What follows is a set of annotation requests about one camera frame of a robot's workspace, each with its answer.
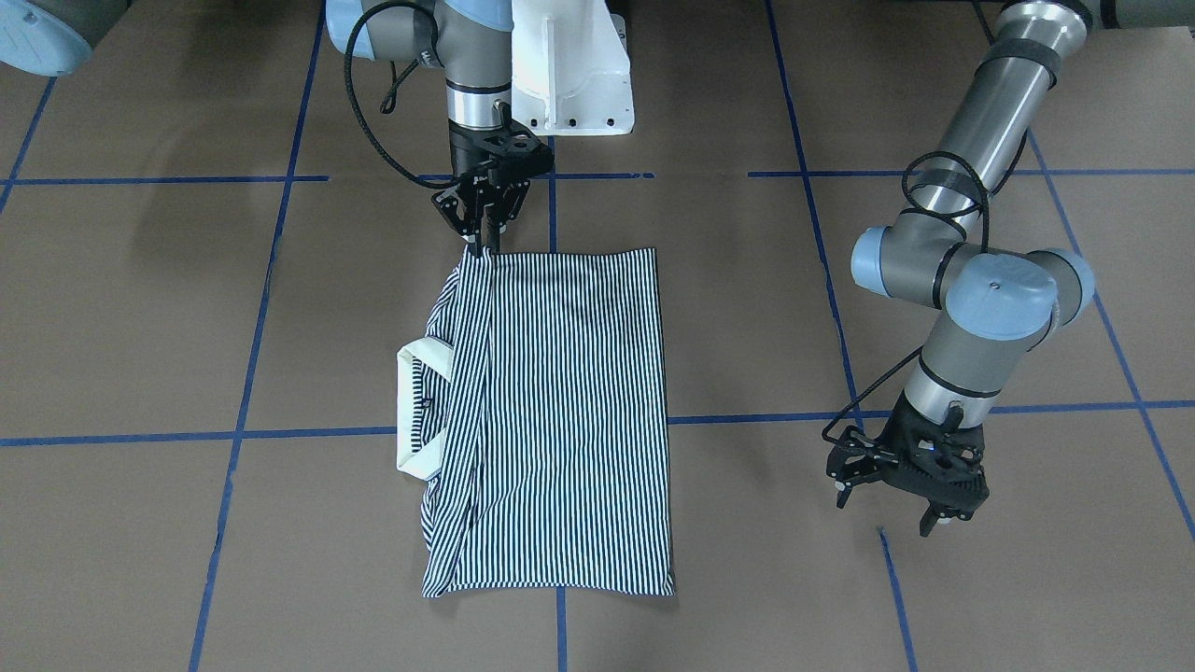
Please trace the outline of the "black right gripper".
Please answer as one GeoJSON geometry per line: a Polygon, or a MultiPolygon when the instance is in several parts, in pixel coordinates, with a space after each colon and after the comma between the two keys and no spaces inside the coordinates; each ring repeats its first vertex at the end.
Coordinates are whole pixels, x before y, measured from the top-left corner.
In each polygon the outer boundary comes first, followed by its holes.
{"type": "Polygon", "coordinates": [[[452,121],[449,140],[453,187],[435,193],[433,203],[471,255],[480,259],[485,249],[500,255],[502,234],[519,216],[532,179],[554,170],[554,149],[517,120],[494,129],[452,121]]]}

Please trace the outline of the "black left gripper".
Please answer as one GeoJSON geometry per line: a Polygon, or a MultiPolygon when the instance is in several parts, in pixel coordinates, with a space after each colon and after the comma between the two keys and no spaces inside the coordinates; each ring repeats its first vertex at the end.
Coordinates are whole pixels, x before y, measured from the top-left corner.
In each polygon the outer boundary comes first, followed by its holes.
{"type": "Polygon", "coordinates": [[[848,505],[857,485],[895,485],[926,497],[919,534],[927,539],[937,525],[950,523],[955,514],[975,513],[989,497],[982,424],[964,426],[963,401],[949,401],[945,419],[936,422],[902,395],[880,436],[870,438],[856,424],[833,436],[834,427],[858,405],[852,401],[825,424],[825,442],[831,442],[825,475],[835,479],[836,508],[848,505]]]}

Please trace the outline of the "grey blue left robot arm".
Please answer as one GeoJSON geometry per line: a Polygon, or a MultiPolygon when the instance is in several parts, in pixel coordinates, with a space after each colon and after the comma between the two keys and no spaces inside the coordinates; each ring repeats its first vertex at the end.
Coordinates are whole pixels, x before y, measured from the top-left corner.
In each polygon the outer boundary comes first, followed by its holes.
{"type": "Polygon", "coordinates": [[[1064,60],[1093,33],[1191,25],[1190,1],[1007,1],[989,49],[936,149],[901,175],[896,220],[862,233],[854,285],[938,311],[878,436],[844,420],[825,424],[825,474],[844,508],[858,488],[885,483],[927,502],[919,531],[969,520],[989,497],[983,424],[1034,348],[1079,318],[1097,282],[1064,248],[1015,252],[991,245],[991,203],[1019,161],[1064,60]]]}

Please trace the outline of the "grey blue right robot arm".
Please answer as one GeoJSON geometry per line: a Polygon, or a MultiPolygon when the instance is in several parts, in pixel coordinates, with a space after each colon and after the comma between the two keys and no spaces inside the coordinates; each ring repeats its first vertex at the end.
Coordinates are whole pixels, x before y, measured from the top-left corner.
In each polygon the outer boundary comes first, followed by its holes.
{"type": "MultiPolygon", "coordinates": [[[[76,71],[120,22],[128,1],[5,1],[4,63],[39,77],[76,71]]],[[[513,5],[509,1],[326,1],[327,33],[343,55],[347,102],[364,136],[397,175],[431,191],[445,222],[474,256],[500,253],[532,181],[554,169],[554,151],[513,118],[513,5]],[[421,67],[445,75],[452,175],[435,181],[402,165],[366,120],[353,67],[391,65],[385,111],[421,67]]]]}

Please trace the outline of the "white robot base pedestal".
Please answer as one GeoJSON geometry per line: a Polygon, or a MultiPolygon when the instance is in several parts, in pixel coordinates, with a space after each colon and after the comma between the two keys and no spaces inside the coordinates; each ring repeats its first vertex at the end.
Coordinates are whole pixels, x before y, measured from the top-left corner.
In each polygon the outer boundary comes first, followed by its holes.
{"type": "Polygon", "coordinates": [[[623,17],[605,1],[513,4],[513,118],[538,136],[615,136],[636,116],[623,17]]]}

